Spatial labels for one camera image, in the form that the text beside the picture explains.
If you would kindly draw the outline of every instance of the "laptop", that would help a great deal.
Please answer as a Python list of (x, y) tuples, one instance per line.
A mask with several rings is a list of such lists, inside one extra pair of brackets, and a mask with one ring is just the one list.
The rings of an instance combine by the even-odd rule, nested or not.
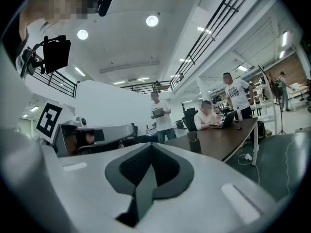
[(233, 112), (229, 113), (225, 117), (225, 121), (223, 123), (215, 125), (215, 126), (211, 126), (211, 128), (212, 129), (224, 129), (224, 128), (227, 128), (233, 122), (236, 113), (237, 113), (236, 111), (233, 111)]
[(154, 114), (155, 118), (164, 116), (163, 108), (161, 107), (161, 108), (158, 108), (158, 109), (154, 110), (153, 114)]

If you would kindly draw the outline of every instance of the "blue jeans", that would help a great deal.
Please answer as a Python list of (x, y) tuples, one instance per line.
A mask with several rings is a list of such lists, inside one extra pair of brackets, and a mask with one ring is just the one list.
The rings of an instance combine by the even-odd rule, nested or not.
[(159, 143), (163, 143), (165, 141), (165, 135), (169, 140), (176, 138), (176, 134), (173, 128), (168, 130), (161, 130), (157, 132), (157, 139)]
[(288, 95), (286, 91), (286, 87), (282, 87), (282, 109), (284, 108), (284, 103), (285, 103), (285, 108), (288, 110)]

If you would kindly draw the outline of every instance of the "water bottle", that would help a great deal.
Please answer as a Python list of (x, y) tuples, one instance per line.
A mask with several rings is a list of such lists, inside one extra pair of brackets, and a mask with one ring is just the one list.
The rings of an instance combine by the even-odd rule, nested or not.
[(238, 114), (238, 120), (239, 120), (239, 122), (243, 121), (242, 112), (241, 112), (241, 110), (239, 109), (239, 107), (237, 107), (237, 114)]

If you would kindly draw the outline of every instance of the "green floor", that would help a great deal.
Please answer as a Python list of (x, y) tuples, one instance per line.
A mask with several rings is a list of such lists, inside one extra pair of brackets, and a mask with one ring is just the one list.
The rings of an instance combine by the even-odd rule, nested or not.
[[(291, 193), (295, 191), (299, 185), (303, 174), (307, 167), (307, 160), (310, 158), (311, 137), (306, 137), (305, 134), (288, 134), (271, 136), (259, 143), (259, 151), (257, 156), (257, 167), (259, 170), (260, 186), (264, 188), (277, 201), (288, 195), (286, 182), (286, 156), (285, 152), (288, 145), (288, 173), (289, 185)], [(253, 146), (248, 142), (243, 148), (238, 150), (232, 156), (227, 164), (258, 183), (258, 173), (256, 167), (252, 165), (242, 166), (238, 163), (238, 156), (249, 153), (253, 156)], [(240, 158), (240, 163), (250, 163), (249, 161)]]

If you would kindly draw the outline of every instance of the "white strip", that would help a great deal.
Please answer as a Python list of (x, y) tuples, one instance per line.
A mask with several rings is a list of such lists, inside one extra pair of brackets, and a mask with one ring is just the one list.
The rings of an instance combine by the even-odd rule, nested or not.
[(64, 169), (65, 172), (70, 172), (70, 171), (74, 171), (74, 170), (78, 170), (78, 169), (84, 168), (86, 166), (87, 166), (87, 164), (85, 162), (82, 162), (82, 163), (73, 164), (73, 165), (70, 165), (70, 166), (63, 166), (63, 169)]
[(259, 212), (247, 201), (233, 184), (224, 184), (221, 187), (221, 191), (229, 200), (244, 224), (250, 224), (260, 218)]

